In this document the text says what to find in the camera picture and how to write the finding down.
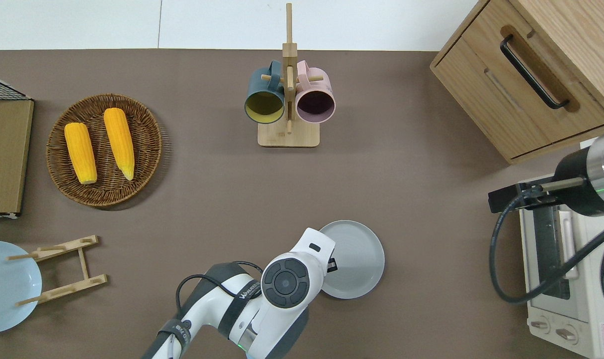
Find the black handle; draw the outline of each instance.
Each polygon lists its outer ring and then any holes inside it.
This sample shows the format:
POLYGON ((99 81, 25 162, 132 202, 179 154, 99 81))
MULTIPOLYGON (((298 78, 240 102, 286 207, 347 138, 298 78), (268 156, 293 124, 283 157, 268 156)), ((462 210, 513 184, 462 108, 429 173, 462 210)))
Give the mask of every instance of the black handle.
POLYGON ((563 101, 561 104, 555 102, 555 100, 553 100, 550 95, 548 95, 546 90, 541 87, 539 81, 537 81, 537 79, 535 79, 532 73, 528 71, 526 66, 524 66, 523 63, 521 63, 521 61, 519 61, 519 59, 514 55, 512 50, 508 47, 508 41, 510 41, 512 37, 512 34, 505 37, 505 39, 503 39, 501 45, 499 46, 499 48, 503 52, 503 55, 505 55, 505 58, 510 61, 512 66, 514 66, 514 68, 516 68, 516 70, 519 72, 519 75, 521 75, 521 77, 523 77, 523 79, 528 82, 528 85, 530 85, 530 87, 535 90, 537 95, 541 97, 541 100, 543 100, 544 104, 548 105, 548 107, 555 110, 566 106, 570 102, 569 100, 563 101))

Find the plate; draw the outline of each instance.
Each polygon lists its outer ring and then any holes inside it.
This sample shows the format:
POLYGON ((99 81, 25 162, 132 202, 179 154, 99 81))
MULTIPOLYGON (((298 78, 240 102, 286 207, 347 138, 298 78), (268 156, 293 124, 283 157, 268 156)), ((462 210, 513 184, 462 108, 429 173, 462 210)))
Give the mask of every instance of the plate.
POLYGON ((42 279, 31 258, 8 261, 9 255, 27 254, 21 247, 0 241, 0 332, 25 320, 37 302, 15 306, 16 302, 40 295, 42 279))
POLYGON ((353 299, 370 292, 384 273, 384 248, 375 233, 362 223, 338 220, 320 232, 335 241, 338 270, 324 278, 322 290, 340 299, 353 299))
POLYGON ((133 197, 150 181, 158 168, 162 135, 156 118, 145 105, 124 95, 105 93, 72 105, 58 118, 47 140, 47 170, 56 188, 67 198, 92 207, 107 207, 133 197), (134 144, 134 179, 128 181, 118 169, 109 145, 103 112, 118 107, 125 112, 134 144), (81 184, 67 152, 65 125, 85 123, 96 161, 97 179, 81 184))

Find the round wicker plate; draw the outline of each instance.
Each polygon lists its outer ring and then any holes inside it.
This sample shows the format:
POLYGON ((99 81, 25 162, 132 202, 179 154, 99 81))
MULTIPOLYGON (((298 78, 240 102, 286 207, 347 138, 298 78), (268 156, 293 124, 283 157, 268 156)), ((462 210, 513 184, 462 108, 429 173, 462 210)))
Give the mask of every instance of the round wicker plate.
POLYGON ((54 184, 68 198, 87 206, 105 207, 131 198, 143 189, 160 162, 162 136, 153 114, 145 105, 124 95, 95 95, 72 105, 58 118, 47 140, 47 169, 54 184), (111 152, 103 112, 118 107, 125 112, 134 143, 134 179, 128 181, 111 152), (85 123, 90 132, 97 180, 80 184, 65 143, 65 125, 85 123))

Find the mug rack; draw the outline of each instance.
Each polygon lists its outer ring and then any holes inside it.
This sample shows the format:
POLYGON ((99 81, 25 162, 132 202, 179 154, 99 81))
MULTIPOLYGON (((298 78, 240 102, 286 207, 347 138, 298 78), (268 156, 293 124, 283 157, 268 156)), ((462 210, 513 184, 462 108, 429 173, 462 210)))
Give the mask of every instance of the mug rack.
POLYGON ((282 44, 282 76, 284 84, 284 115, 279 121, 258 124, 258 144, 263 147, 316 147, 320 145, 320 124, 302 120, 295 111, 298 81, 298 44, 293 42, 293 10, 287 3, 287 42, 282 44))

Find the white floor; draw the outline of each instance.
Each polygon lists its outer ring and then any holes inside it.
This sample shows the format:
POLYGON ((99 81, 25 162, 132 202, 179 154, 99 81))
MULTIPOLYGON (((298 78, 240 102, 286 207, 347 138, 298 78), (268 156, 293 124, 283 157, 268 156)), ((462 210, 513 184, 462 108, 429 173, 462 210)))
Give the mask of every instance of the white floor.
POLYGON ((440 50, 477 0, 0 0, 0 49, 440 50))

